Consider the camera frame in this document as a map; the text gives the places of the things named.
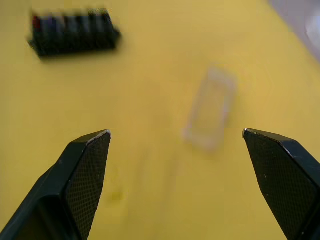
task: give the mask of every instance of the clear plastic block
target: clear plastic block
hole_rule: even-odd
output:
[[[210,68],[194,100],[183,137],[192,144],[213,150],[223,138],[235,90],[233,76]]]

